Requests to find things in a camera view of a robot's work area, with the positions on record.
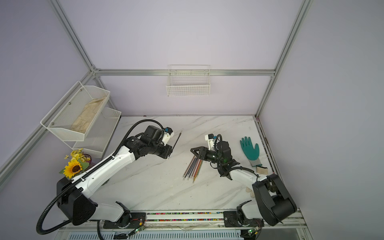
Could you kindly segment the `thin dark pencil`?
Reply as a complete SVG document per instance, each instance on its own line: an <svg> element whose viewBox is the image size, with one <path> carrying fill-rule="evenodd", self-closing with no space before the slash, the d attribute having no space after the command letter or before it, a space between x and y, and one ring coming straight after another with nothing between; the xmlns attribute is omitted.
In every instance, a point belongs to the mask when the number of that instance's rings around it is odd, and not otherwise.
<svg viewBox="0 0 384 240"><path fill-rule="evenodd" d="M176 147L176 145L177 145L177 143L178 143L178 141L179 141L179 139L180 139L180 137L181 137L181 135L182 135L182 132L183 132L183 131L180 131L180 133L179 133L179 135L178 135L178 137L177 137L177 139L176 139L176 141L175 141L175 143L174 143L174 145L173 145L173 147L172 147L172 150L175 149L175 147Z"/></svg>

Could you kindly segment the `beige glove in shelf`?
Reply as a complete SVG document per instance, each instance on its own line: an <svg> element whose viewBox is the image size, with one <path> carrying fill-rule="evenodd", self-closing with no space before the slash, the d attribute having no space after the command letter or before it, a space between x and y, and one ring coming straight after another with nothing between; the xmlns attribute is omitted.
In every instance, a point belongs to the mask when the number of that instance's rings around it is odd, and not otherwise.
<svg viewBox="0 0 384 240"><path fill-rule="evenodd" d="M105 99L106 97L93 99L88 104L86 104L81 114L71 125L70 130L85 134Z"/></svg>

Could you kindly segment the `white mesh shelf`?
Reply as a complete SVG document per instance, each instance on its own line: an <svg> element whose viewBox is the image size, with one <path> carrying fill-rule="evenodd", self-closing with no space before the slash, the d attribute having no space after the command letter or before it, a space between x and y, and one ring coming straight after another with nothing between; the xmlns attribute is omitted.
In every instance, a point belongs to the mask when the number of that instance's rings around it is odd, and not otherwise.
<svg viewBox="0 0 384 240"><path fill-rule="evenodd" d="M120 119L120 111L104 107L85 140L74 142L71 149L83 149L93 159L102 158Z"/></svg>
<svg viewBox="0 0 384 240"><path fill-rule="evenodd" d="M82 134L71 131L71 125L81 114L85 105L93 99L103 97L106 97L106 99L86 133ZM106 106L109 98L110 91L96 86L83 85L81 82L77 82L67 92L67 95L61 99L61 102L57 103L55 107L46 114L41 120L41 125L63 142L84 141L101 111Z"/></svg>

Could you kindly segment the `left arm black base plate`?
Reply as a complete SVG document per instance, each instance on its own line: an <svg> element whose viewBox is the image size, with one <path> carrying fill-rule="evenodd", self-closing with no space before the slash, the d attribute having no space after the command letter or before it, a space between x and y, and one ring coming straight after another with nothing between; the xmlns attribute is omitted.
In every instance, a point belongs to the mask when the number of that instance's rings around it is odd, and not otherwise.
<svg viewBox="0 0 384 240"><path fill-rule="evenodd" d="M142 227L146 221L147 214L145 212L131 212L123 214L117 222L105 221L104 229L138 229Z"/></svg>

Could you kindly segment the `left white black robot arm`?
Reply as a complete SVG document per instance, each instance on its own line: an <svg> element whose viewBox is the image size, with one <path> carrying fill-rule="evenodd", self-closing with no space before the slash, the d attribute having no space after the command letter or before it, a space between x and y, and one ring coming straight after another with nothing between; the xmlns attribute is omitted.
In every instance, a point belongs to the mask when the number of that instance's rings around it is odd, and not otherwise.
<svg viewBox="0 0 384 240"><path fill-rule="evenodd" d="M74 226L101 220L109 221L119 228L127 227L133 218L124 204L119 201L113 205L97 203L91 199L92 195L113 175L141 157L155 155L167 159L173 151L172 146L168 145L173 136L171 128L148 126L143 133L123 140L114 153L91 169L72 180L61 179L57 183L58 193L71 183L77 180L80 182L59 198L59 209Z"/></svg>

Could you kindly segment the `beige fabric glove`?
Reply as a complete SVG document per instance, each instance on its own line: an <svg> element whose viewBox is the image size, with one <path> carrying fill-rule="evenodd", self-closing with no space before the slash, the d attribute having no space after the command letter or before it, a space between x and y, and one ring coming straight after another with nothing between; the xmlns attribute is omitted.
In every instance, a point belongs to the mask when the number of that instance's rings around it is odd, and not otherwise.
<svg viewBox="0 0 384 240"><path fill-rule="evenodd" d="M269 170L267 167L256 166L256 173L258 175L266 175L267 176L269 173ZM253 198L253 199L255 198L255 193L254 193L253 189L246 187L246 192L250 193L251 198Z"/></svg>

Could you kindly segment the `lower white mesh shelf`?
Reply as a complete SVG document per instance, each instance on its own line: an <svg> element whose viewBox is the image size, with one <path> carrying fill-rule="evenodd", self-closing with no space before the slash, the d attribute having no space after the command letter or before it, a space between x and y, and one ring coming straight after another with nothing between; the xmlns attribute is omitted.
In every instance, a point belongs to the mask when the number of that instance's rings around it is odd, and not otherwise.
<svg viewBox="0 0 384 240"><path fill-rule="evenodd" d="M120 111L104 107L85 140L74 142L71 149L83 149L93 159L102 158L120 119Z"/></svg>

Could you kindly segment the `aluminium front rail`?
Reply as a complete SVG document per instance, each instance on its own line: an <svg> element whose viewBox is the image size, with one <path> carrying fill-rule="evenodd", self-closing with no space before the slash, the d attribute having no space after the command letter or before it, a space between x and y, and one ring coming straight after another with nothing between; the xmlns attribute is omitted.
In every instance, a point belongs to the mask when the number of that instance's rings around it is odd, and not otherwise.
<svg viewBox="0 0 384 240"><path fill-rule="evenodd" d="M133 211L130 225L120 229L104 221L69 224L57 240L311 240L297 211L275 226L253 220L241 225L229 210Z"/></svg>

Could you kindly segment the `black pencil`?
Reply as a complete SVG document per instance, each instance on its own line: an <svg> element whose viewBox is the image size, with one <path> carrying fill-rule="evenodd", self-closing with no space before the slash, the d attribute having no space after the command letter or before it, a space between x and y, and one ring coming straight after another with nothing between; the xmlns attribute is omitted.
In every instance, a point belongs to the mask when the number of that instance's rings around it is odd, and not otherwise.
<svg viewBox="0 0 384 240"><path fill-rule="evenodd" d="M185 172L185 174L184 174L184 179L188 177L189 172L190 172L192 166L194 165L195 161L196 161L196 156L193 156L193 158L192 158L190 164L188 165L188 167L187 167L187 169L186 169L186 172Z"/></svg>

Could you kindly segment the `artificial sunflower bouquet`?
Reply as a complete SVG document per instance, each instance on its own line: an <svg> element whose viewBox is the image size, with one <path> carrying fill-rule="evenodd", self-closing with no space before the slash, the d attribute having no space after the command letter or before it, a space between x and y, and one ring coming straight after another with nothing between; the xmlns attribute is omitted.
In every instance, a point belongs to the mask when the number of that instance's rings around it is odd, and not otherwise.
<svg viewBox="0 0 384 240"><path fill-rule="evenodd" d="M68 164L59 172L67 179L84 173L91 165L92 157L83 152L83 149L73 150L71 154L65 157L65 160L69 160Z"/></svg>

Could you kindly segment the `aluminium frame profile back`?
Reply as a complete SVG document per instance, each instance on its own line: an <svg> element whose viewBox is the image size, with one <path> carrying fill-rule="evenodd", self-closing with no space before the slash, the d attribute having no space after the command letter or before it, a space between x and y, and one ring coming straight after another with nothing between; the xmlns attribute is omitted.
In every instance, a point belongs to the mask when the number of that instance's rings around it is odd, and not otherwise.
<svg viewBox="0 0 384 240"><path fill-rule="evenodd" d="M209 69L190 69L190 70L174 70L174 69L99 69L94 74L98 76L168 76L168 75L210 75L210 76L267 76L272 77L276 73L275 70L209 70Z"/></svg>

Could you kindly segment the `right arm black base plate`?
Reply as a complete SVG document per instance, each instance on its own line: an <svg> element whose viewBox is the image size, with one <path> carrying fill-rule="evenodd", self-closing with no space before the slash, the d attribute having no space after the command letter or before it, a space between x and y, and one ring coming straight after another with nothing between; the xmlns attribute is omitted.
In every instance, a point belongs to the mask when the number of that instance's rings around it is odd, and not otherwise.
<svg viewBox="0 0 384 240"><path fill-rule="evenodd" d="M264 227L263 219L247 219L237 211L224 211L224 225L226 228L235 227Z"/></svg>

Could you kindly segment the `upper white mesh shelf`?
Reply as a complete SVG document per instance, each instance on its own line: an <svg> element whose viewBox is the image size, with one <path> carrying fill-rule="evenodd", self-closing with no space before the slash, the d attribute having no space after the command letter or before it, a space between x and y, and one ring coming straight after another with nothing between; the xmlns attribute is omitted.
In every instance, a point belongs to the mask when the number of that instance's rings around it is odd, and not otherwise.
<svg viewBox="0 0 384 240"><path fill-rule="evenodd" d="M81 114L85 105L93 99L103 97L106 97L106 99L86 133L82 134L71 131L71 125ZM101 111L106 106L109 98L110 91L96 86L83 85L81 82L77 82L67 92L67 95L61 99L61 102L57 103L55 107L46 114L41 120L41 125L63 142L84 141Z"/></svg>

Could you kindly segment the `green rubber glove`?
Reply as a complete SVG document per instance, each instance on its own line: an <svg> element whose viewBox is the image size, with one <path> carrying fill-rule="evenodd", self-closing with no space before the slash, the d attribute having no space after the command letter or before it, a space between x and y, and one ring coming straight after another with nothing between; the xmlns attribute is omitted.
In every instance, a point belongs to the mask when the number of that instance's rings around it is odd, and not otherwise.
<svg viewBox="0 0 384 240"><path fill-rule="evenodd" d="M241 148L252 167L262 166L260 157L260 148L258 144L253 144L250 137L244 137L240 140Z"/></svg>

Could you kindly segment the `yellow pencil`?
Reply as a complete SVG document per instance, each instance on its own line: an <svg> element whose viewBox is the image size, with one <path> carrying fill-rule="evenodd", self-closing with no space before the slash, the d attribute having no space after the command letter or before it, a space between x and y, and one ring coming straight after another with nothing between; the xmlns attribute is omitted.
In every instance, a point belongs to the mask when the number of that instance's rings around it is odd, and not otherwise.
<svg viewBox="0 0 384 240"><path fill-rule="evenodd" d="M193 175L193 183L196 181L196 178L198 177L199 175L199 171L201 169L201 165L203 163L203 160L198 160L198 164L196 166L196 169L195 169L195 172L194 172L194 175Z"/></svg>

